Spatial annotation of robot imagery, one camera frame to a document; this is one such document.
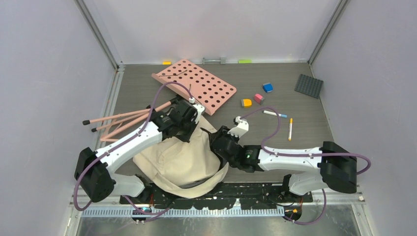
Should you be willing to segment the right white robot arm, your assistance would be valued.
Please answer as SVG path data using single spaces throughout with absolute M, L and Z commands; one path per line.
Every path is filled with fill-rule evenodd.
M 281 197 L 293 202 L 307 192 L 330 188 L 353 194 L 357 191 L 357 158 L 334 142 L 323 142 L 310 149 L 262 148 L 238 144 L 229 128 L 222 126 L 208 133 L 210 150 L 232 168 L 247 173 L 288 170 L 284 176 Z

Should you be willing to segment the cream canvas backpack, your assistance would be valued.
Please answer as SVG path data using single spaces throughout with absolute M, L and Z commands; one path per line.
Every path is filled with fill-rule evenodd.
M 166 139 L 135 155 L 133 162 L 162 190 L 183 198 L 200 197 L 222 182 L 229 169 L 209 148 L 208 133 L 216 131 L 201 117 L 189 142 Z

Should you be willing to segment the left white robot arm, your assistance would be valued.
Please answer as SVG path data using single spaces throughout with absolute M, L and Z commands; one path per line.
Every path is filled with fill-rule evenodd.
M 110 195 L 133 197 L 146 203 L 151 191 L 138 176 L 116 174 L 116 170 L 141 151 L 175 137 L 188 142 L 205 108 L 182 100 L 168 113 L 152 111 L 148 123 L 96 151 L 80 152 L 74 177 L 90 201 L 100 202 Z

